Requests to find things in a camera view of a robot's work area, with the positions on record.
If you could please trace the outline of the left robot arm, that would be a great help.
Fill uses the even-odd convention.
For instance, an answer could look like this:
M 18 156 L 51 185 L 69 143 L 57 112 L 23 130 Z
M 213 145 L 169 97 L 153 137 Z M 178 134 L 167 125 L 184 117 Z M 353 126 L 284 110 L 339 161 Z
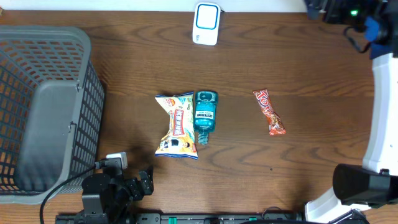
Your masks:
M 83 210 L 73 223 L 135 223 L 129 209 L 133 202 L 152 195 L 154 168 L 139 171 L 139 179 L 125 179 L 120 165 L 105 166 L 102 173 L 93 174 L 82 182 Z

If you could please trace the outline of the grey plastic basket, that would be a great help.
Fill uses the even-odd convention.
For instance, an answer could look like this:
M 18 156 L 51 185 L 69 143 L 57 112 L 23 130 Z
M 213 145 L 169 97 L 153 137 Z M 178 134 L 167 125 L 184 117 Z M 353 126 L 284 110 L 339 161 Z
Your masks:
M 96 159 L 104 88 L 74 27 L 1 27 L 1 203 L 81 190 Z

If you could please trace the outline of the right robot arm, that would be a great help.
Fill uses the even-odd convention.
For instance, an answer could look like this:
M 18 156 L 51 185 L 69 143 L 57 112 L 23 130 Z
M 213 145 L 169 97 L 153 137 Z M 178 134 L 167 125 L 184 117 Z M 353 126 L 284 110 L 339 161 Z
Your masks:
M 305 0 L 307 15 L 344 25 L 355 50 L 369 53 L 374 103 L 360 166 L 339 164 L 332 187 L 304 207 L 306 223 L 367 223 L 363 212 L 397 204 L 397 1 Z

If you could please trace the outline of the white barcode scanner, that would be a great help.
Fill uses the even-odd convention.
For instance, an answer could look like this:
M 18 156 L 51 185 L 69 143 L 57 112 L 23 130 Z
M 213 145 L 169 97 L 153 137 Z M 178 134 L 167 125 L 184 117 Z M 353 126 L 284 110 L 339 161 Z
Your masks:
M 221 8 L 211 2 L 195 6 L 192 40 L 195 44 L 214 46 L 218 41 Z

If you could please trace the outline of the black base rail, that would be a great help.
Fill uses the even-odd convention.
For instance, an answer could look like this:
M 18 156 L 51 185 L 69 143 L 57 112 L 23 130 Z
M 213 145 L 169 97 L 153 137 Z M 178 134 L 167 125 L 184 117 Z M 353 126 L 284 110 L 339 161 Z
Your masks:
M 264 215 L 178 215 L 159 213 L 127 214 L 114 221 L 119 224 L 239 224 L 239 223 L 305 223 L 294 213 L 266 213 Z

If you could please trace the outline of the yellow noodle snack bag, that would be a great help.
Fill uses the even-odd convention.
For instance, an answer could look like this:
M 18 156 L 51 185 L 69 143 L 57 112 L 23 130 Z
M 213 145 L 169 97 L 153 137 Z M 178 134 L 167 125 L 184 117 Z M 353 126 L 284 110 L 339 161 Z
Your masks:
M 160 140 L 155 155 L 198 159 L 193 128 L 193 92 L 156 95 L 155 99 L 169 115 L 169 130 Z

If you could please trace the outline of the red chocolate bar wrapper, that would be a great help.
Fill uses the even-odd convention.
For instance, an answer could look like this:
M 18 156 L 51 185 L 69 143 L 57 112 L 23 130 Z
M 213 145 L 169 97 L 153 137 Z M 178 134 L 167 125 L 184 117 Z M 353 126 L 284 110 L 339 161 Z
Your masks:
M 256 97 L 262 113 L 267 118 L 269 135 L 274 136 L 286 134 L 286 129 L 281 121 L 280 116 L 273 109 L 268 90 L 254 90 L 253 94 Z

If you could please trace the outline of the teal mouthwash bottle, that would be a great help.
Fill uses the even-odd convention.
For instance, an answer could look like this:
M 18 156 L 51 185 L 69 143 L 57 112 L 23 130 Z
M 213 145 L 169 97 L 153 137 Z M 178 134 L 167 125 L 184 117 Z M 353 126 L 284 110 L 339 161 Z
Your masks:
M 198 91 L 195 95 L 194 130 L 197 142 L 207 145 L 209 134 L 215 130 L 218 94 L 215 91 Z

